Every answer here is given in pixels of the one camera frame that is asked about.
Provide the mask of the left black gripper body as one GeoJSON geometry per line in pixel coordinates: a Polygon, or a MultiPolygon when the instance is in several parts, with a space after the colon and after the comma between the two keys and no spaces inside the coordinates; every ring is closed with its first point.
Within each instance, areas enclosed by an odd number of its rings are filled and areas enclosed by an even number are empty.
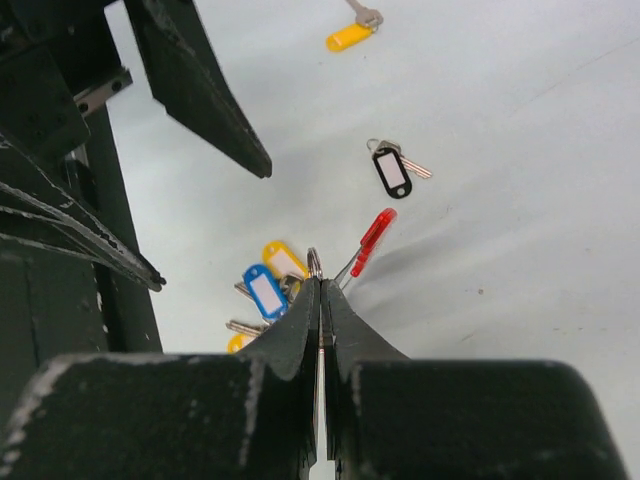
{"type": "Polygon", "coordinates": [[[1,4],[1,146],[62,157],[90,137],[86,120],[132,83],[105,1],[1,4]]]}

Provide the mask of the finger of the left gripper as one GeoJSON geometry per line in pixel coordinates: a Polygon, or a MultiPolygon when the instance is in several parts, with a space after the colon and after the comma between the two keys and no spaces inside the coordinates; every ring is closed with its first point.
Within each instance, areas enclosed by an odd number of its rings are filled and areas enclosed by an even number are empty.
{"type": "Polygon", "coordinates": [[[232,94],[192,1],[127,1],[153,98],[166,113],[259,178],[272,160],[232,94]]]}
{"type": "Polygon", "coordinates": [[[44,163],[1,139],[1,240],[105,266],[155,292],[166,280],[100,221],[83,195],[88,156],[81,146],[44,163]]]}

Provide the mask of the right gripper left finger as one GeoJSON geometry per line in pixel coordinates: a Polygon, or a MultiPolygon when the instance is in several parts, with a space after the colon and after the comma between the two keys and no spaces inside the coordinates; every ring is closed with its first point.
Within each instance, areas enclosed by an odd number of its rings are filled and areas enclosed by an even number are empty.
{"type": "Polygon", "coordinates": [[[235,354],[75,354],[28,383],[5,479],[305,479],[317,459],[320,284],[235,354]]]}

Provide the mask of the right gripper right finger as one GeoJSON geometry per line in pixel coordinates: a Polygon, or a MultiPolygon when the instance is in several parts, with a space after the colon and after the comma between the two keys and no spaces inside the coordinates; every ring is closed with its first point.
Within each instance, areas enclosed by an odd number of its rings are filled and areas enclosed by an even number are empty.
{"type": "Polygon", "coordinates": [[[624,479],[587,382],[550,360],[402,354],[322,284],[328,455],[339,479],[624,479]]]}

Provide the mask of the red-handled metal key holder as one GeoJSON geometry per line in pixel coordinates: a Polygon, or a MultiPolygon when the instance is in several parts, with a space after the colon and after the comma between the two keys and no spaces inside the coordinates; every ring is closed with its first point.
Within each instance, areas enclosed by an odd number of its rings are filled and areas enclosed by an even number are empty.
{"type": "Polygon", "coordinates": [[[397,211],[391,207],[385,208],[376,216],[375,220],[362,236],[359,246],[352,258],[334,277],[334,281],[337,282],[342,289],[344,289],[351,280],[358,278],[363,273],[381,244],[385,234],[397,219],[397,216],[397,211]]]}

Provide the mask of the key with black tag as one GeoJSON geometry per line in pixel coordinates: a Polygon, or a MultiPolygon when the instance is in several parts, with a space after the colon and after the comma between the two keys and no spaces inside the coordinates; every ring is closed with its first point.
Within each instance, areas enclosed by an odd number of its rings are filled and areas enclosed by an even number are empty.
{"type": "Polygon", "coordinates": [[[410,175],[430,179],[432,172],[409,160],[402,147],[390,140],[368,139],[366,147],[386,193],[395,200],[409,196],[413,189],[410,175]]]}

